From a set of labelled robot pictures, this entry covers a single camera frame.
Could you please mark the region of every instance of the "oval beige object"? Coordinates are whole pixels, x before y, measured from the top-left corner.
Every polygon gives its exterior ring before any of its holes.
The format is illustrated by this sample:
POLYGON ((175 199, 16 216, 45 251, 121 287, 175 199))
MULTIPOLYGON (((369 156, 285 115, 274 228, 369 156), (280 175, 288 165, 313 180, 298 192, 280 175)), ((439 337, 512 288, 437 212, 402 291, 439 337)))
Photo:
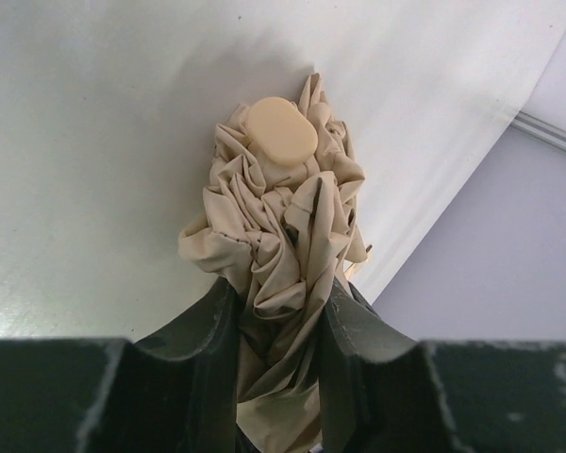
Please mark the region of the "oval beige object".
POLYGON ((247 112, 247 132, 274 162, 293 166, 317 149, 318 136, 309 120, 288 100, 265 97, 247 112))

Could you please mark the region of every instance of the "gray metal strip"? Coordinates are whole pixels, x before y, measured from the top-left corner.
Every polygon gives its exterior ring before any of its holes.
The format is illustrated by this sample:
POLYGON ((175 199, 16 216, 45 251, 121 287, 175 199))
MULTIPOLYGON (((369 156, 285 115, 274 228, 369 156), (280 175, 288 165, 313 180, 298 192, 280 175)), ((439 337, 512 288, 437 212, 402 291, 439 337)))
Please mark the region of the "gray metal strip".
POLYGON ((510 124, 522 132, 548 143, 555 148, 566 152, 566 131, 551 126, 533 116, 522 111, 518 112, 513 122, 510 124))

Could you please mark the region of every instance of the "crumpled beige fabric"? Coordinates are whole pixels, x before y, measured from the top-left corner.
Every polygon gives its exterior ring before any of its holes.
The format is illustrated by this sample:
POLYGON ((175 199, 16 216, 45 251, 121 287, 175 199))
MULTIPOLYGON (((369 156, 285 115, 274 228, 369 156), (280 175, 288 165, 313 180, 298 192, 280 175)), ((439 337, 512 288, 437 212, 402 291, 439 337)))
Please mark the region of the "crumpled beige fabric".
POLYGON ((366 259, 356 226, 364 174, 319 75, 297 107, 319 142, 295 167, 272 162, 247 135, 248 107, 216 127, 205 214, 179 237, 183 257, 225 277, 246 300, 238 424, 267 453, 305 453, 320 441, 311 333, 343 261, 366 259))

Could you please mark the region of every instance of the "beige cloth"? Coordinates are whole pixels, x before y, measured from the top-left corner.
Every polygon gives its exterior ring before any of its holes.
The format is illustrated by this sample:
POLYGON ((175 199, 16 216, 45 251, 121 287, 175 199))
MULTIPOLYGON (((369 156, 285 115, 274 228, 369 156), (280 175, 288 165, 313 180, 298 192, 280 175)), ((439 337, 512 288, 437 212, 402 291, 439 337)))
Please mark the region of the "beige cloth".
POLYGON ((205 215, 179 237, 183 257, 225 277, 246 300, 238 424, 267 453, 304 453, 319 442, 311 332, 343 261, 366 259, 355 213, 364 174, 319 75, 308 79, 297 108, 319 142, 295 167, 272 162, 253 143, 248 107, 216 127, 205 215))

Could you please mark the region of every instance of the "beige plastic knob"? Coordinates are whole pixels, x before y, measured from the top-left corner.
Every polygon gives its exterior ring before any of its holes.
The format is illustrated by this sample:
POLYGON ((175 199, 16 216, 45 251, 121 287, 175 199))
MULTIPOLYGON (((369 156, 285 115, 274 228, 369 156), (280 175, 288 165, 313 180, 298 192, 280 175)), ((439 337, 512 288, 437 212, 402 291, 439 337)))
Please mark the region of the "beige plastic knob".
POLYGON ((298 165, 314 154, 319 141, 309 120, 288 100, 265 97, 247 112, 247 132, 272 161, 298 165))

